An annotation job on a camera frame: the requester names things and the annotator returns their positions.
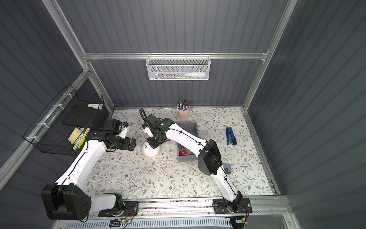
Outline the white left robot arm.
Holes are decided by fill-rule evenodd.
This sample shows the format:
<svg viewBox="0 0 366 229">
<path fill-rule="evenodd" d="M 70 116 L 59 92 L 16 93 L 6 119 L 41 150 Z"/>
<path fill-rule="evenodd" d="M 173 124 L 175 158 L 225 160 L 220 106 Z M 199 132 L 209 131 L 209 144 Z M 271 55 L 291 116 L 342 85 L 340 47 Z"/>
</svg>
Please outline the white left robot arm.
<svg viewBox="0 0 366 229">
<path fill-rule="evenodd" d="M 45 185 L 41 191 L 49 219 L 86 222 L 91 212 L 123 211 L 125 206 L 121 194 L 91 197 L 84 192 L 84 187 L 95 163 L 106 150 L 135 149 L 136 140 L 127 137 L 128 131 L 127 122 L 106 119 L 103 128 L 87 134 L 80 154 L 70 167 L 54 184 Z"/>
</svg>

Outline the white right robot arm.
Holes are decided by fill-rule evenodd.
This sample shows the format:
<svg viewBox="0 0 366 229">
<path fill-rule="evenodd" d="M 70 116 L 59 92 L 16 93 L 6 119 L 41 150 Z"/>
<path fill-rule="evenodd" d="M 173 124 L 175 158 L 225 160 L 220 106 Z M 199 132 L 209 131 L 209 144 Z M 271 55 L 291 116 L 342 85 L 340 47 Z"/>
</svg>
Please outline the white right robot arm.
<svg viewBox="0 0 366 229">
<path fill-rule="evenodd" d="M 197 157 L 198 169 L 215 181 L 223 199 L 227 201 L 229 212 L 237 213 L 240 209 L 249 212 L 242 193 L 234 187 L 225 172 L 221 154 L 214 140 L 200 139 L 169 118 L 158 119 L 152 114 L 147 116 L 143 108 L 139 109 L 139 113 L 143 120 L 143 131 L 149 136 L 146 140 L 148 146 L 142 147 L 143 150 L 155 150 L 168 141 L 181 144 Z"/>
</svg>

